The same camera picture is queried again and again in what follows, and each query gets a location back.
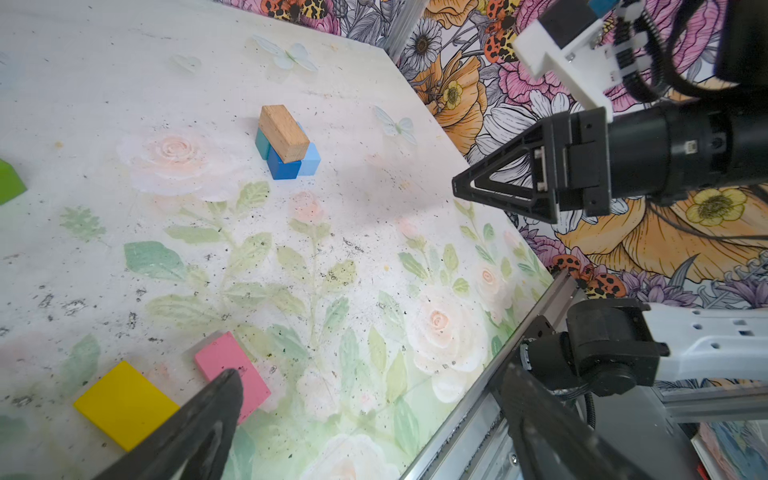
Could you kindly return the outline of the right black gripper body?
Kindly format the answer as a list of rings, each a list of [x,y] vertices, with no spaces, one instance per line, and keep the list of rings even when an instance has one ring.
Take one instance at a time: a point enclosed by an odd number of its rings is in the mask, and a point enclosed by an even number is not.
[[[560,211],[610,214],[612,188],[606,110],[559,113],[552,119],[556,199]]]

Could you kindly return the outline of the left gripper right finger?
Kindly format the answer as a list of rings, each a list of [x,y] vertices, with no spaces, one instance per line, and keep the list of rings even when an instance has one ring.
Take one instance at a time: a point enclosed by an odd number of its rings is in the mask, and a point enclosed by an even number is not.
[[[502,413],[525,479],[648,479],[526,370],[506,367]]]

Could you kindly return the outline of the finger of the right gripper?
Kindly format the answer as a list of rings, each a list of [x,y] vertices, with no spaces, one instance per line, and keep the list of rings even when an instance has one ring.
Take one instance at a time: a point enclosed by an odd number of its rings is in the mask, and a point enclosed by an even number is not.
[[[553,120],[526,129],[452,179],[458,199],[542,222],[558,219]]]

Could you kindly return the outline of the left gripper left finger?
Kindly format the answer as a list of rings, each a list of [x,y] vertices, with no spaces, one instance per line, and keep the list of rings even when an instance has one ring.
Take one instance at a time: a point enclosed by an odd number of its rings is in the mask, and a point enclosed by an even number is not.
[[[220,479],[243,402],[243,384],[226,369],[99,479]]]

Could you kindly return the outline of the yellow rectangular wood block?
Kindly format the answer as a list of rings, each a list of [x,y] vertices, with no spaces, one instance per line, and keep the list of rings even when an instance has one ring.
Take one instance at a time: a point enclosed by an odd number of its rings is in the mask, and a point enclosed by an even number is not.
[[[91,386],[73,406],[126,452],[179,410],[173,400],[125,361]]]

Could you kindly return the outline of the natural wood rectangular block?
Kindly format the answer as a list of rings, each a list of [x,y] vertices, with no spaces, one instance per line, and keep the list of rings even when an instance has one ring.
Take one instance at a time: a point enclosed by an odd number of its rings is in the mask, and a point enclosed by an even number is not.
[[[305,157],[309,138],[286,106],[263,106],[259,128],[284,163],[298,162]]]

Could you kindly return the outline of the dark blue wood cube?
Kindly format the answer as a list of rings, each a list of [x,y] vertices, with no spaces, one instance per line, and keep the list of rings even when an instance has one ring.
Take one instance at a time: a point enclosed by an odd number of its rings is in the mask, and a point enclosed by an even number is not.
[[[296,179],[302,167],[301,161],[285,163],[273,147],[269,149],[266,162],[274,180]]]

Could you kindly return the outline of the teal wood cube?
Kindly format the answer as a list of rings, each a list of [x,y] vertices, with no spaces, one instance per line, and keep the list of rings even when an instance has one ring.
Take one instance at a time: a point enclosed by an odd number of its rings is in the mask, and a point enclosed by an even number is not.
[[[267,160],[271,151],[271,144],[261,129],[257,130],[255,145],[262,159]]]

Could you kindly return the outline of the green rectangular wood block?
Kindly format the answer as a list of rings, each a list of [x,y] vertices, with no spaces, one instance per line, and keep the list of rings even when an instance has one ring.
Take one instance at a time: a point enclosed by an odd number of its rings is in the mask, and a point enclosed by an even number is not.
[[[0,160],[0,204],[3,205],[27,191],[27,187],[15,168]]]

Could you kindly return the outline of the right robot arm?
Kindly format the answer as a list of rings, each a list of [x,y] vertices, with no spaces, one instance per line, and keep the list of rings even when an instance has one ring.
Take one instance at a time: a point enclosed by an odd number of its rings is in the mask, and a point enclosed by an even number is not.
[[[486,58],[555,73],[583,108],[538,121],[455,176],[455,197],[555,223],[564,211],[605,216],[615,199],[668,207],[763,183],[766,86],[704,90],[676,70],[698,9],[684,2],[662,38],[641,1],[559,1],[522,31],[511,29],[516,4],[489,2]],[[610,396],[658,381],[766,379],[765,321],[602,292],[569,310],[564,333],[521,347],[520,366],[547,389]]]

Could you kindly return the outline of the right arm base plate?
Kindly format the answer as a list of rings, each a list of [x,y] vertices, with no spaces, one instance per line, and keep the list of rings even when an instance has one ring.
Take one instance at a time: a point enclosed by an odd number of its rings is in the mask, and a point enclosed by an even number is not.
[[[537,315],[519,345],[520,365],[549,390],[571,388],[575,380],[567,346],[567,333],[557,332],[545,316]]]

